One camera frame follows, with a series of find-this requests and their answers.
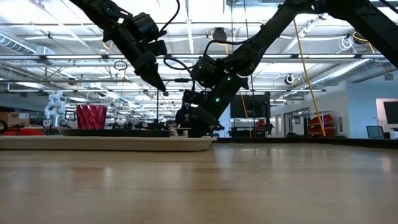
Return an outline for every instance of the table surface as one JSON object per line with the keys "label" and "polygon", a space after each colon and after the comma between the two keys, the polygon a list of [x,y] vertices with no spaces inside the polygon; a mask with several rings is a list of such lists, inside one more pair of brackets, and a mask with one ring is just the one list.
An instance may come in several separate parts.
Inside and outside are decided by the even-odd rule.
{"label": "table surface", "polygon": [[398,151],[0,151],[0,223],[397,223]]}

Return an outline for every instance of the white robot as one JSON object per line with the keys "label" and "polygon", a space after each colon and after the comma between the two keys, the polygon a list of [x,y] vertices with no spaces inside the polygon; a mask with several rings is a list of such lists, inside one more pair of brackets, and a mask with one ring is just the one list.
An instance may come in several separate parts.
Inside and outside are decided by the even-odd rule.
{"label": "white robot", "polygon": [[49,103],[44,109],[44,127],[49,127],[51,124],[54,127],[59,126],[60,114],[65,114],[65,102],[61,101],[62,95],[62,91],[53,91],[49,95]]}

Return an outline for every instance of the robotic arm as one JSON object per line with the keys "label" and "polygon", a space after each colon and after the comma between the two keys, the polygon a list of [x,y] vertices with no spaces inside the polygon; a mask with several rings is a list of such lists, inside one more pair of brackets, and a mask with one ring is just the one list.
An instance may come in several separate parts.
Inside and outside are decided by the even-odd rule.
{"label": "robotic arm", "polygon": [[246,77],[259,65],[269,46],[280,36],[297,14],[328,13],[337,19],[348,21],[364,38],[398,66],[398,27],[369,0],[286,0],[261,30],[224,59],[200,57],[192,73],[198,83],[213,86],[204,104],[199,105],[193,116],[202,121],[194,127],[205,130],[216,124],[238,90],[248,89]]}
{"label": "robotic arm", "polygon": [[70,0],[104,30],[103,42],[112,40],[145,82],[161,91],[166,87],[157,71],[156,56],[165,55],[163,40],[156,23],[144,12],[133,16],[110,0]]}
{"label": "robotic arm", "polygon": [[[133,17],[110,0],[71,2],[104,30],[104,42],[112,40],[136,69],[137,75],[159,90],[166,90],[157,72],[155,57],[165,55],[167,49],[163,41],[153,42],[166,32],[159,32],[148,14],[142,12]],[[268,47],[301,13],[328,13],[334,18],[348,21],[398,67],[398,27],[369,0],[286,0],[275,15],[261,26],[261,30],[245,40],[231,55],[218,60],[206,54],[199,58],[192,69],[192,78],[211,91],[184,92],[184,102],[198,104],[191,114],[192,128],[196,130],[192,136],[204,135],[207,129],[215,126],[239,89],[249,89],[245,77],[255,71]]]}

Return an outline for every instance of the white tray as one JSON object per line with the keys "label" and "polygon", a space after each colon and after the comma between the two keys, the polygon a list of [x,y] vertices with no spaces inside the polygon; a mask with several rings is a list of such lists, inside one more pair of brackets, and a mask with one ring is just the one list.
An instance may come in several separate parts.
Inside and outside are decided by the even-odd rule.
{"label": "white tray", "polygon": [[0,149],[203,151],[217,138],[1,136]]}

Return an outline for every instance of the cable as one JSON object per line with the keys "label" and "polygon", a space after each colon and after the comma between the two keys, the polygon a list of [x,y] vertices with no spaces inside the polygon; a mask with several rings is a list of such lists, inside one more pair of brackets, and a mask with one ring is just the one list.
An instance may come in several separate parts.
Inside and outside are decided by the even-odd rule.
{"label": "cable", "polygon": [[248,112],[246,111],[246,106],[245,106],[245,104],[244,104],[244,99],[243,99],[242,93],[241,93],[241,98],[242,98],[242,104],[243,104],[244,115],[246,116],[246,119],[249,120]]}
{"label": "cable", "polygon": [[[358,34],[358,32],[355,31],[354,34],[353,34],[353,37],[354,37],[355,39],[359,40],[359,41],[364,42],[365,44],[368,44],[368,45],[369,45],[369,48],[370,48],[371,51],[372,51],[372,53],[375,54],[376,51],[374,50],[372,44],[371,44],[367,39],[362,39],[362,38],[356,37],[356,34]],[[382,64],[381,62],[379,62],[379,65],[380,65],[381,69],[383,70],[385,76],[388,77],[388,79],[392,80],[392,78],[390,77],[390,75],[386,72],[386,69],[384,68],[383,64]]]}
{"label": "cable", "polygon": [[246,40],[240,41],[240,42],[231,42],[231,41],[223,41],[223,40],[211,40],[211,41],[209,41],[209,42],[207,43],[207,46],[206,46],[205,51],[204,51],[203,54],[204,54],[204,55],[207,54],[207,51],[208,51],[208,49],[209,49],[209,46],[210,46],[210,44],[212,44],[212,43],[230,44],[230,45],[241,45],[241,44],[243,44],[243,43],[245,43],[245,42],[246,42]]}
{"label": "cable", "polygon": [[[211,37],[212,40],[214,40],[213,35],[214,35],[214,31],[211,31],[210,37]],[[216,44],[218,44],[220,46],[225,46],[225,52],[226,52],[226,54],[228,54],[228,44],[219,44],[219,43],[216,43]]]}
{"label": "cable", "polygon": [[355,31],[355,32],[353,33],[353,37],[354,37],[356,40],[359,40],[359,41],[362,41],[362,42],[368,42],[368,40],[366,40],[366,39],[362,39],[362,38],[357,37],[356,34],[358,34],[358,32]]}
{"label": "cable", "polygon": [[102,42],[102,45],[104,45],[104,48],[106,50],[110,50],[113,47],[113,41],[111,40],[111,46],[110,47],[108,47],[104,42]]}
{"label": "cable", "polygon": [[319,111],[318,111],[317,100],[315,99],[315,95],[313,94],[310,77],[308,76],[307,69],[305,68],[305,62],[304,62],[304,57],[303,57],[303,48],[301,46],[301,41],[300,41],[300,37],[299,37],[299,30],[297,29],[296,19],[294,19],[293,22],[294,22],[294,29],[296,31],[296,38],[297,38],[298,48],[300,49],[301,61],[303,63],[305,78],[307,79],[308,87],[310,88],[310,92],[311,92],[312,100],[313,100],[313,105],[315,107],[315,111],[317,112],[318,121],[319,121],[319,124],[320,124],[321,129],[322,129],[322,135],[323,135],[323,137],[326,137],[325,128],[323,128],[323,122],[322,122],[321,116],[320,116]]}
{"label": "cable", "polygon": [[194,79],[193,73],[192,73],[192,71],[191,71],[191,68],[192,68],[192,67],[188,67],[187,65],[185,65],[182,61],[180,61],[180,60],[177,59],[177,58],[172,58],[172,57],[165,56],[165,57],[163,58],[163,63],[165,63],[166,66],[168,66],[169,68],[172,68],[172,69],[175,69],[175,67],[169,65],[169,64],[166,62],[167,60],[172,60],[173,62],[177,62],[177,63],[179,63],[179,64],[183,67],[183,68],[177,68],[176,70],[186,70],[186,71],[189,73],[189,75],[190,75],[191,78],[192,78],[192,91],[195,91],[195,79]]}
{"label": "cable", "polygon": [[[249,40],[249,26],[248,26],[248,16],[246,15],[246,0],[243,0],[243,7],[244,7],[244,19],[246,23],[246,37]],[[254,99],[254,84],[253,84],[253,73],[250,74],[250,81],[251,81],[251,91],[253,95],[253,130],[254,130],[254,138],[256,138],[256,101]]]}
{"label": "cable", "polygon": [[173,16],[168,22],[166,22],[166,24],[164,24],[164,26],[160,29],[159,32],[162,32],[163,30],[165,30],[166,27],[167,27],[170,23],[172,23],[173,20],[176,18],[176,16],[179,14],[179,12],[180,12],[180,6],[181,6],[181,5],[180,5],[180,1],[179,1],[179,0],[176,0],[176,2],[177,2],[177,11],[175,12],[174,16]]}
{"label": "cable", "polygon": [[171,69],[174,69],[174,70],[179,70],[179,71],[185,71],[185,70],[187,70],[187,69],[192,69],[193,67],[194,67],[194,65],[192,65],[192,66],[189,66],[189,67],[183,67],[183,68],[177,68],[177,67],[174,67],[174,66],[172,66],[172,65],[170,65],[169,63],[167,63],[167,60],[172,60],[171,58],[164,58],[163,59],[163,63],[164,63],[164,65],[166,65],[167,67],[169,67],[169,68],[171,68]]}

